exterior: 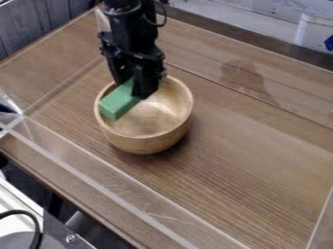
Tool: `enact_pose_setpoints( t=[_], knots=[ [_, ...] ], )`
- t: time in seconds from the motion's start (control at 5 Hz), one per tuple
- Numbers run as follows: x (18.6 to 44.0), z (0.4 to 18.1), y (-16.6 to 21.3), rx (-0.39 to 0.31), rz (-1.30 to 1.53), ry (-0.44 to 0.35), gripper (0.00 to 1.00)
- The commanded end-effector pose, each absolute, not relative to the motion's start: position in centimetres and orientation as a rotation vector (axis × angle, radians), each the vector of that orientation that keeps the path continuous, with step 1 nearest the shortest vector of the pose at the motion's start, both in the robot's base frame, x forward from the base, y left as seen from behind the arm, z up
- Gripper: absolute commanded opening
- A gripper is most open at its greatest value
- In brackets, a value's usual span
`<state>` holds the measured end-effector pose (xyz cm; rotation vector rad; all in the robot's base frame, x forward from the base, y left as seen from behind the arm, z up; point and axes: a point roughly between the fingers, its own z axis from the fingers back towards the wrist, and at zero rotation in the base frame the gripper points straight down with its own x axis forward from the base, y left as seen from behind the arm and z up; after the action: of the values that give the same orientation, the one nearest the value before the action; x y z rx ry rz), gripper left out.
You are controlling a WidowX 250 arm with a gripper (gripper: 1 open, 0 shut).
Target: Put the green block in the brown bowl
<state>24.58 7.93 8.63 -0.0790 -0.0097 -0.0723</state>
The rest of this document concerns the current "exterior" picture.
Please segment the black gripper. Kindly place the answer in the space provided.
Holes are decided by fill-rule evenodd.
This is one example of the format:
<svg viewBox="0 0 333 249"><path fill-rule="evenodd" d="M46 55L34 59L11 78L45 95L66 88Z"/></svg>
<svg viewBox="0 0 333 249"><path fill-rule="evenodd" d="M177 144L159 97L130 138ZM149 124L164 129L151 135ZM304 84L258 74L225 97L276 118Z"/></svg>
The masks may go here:
<svg viewBox="0 0 333 249"><path fill-rule="evenodd" d="M132 95L147 99L159 88L160 78L165 76L165 55L155 44L143 44L137 48L126 49L110 32L110 41L102 41L100 53L106 59L110 74L120 86L133 78Z"/></svg>

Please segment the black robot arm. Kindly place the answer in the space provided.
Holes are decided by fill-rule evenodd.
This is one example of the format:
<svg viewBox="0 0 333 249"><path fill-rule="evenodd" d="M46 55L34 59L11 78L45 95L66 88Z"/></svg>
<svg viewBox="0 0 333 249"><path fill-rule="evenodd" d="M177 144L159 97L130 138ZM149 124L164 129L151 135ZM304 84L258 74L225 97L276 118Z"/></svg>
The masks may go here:
<svg viewBox="0 0 333 249"><path fill-rule="evenodd" d="M167 23L156 21L156 4L156 0L104 0L110 30L97 34L116 85L130 80L129 94L140 99L155 93L167 75L165 54L156 46L157 28Z"/></svg>

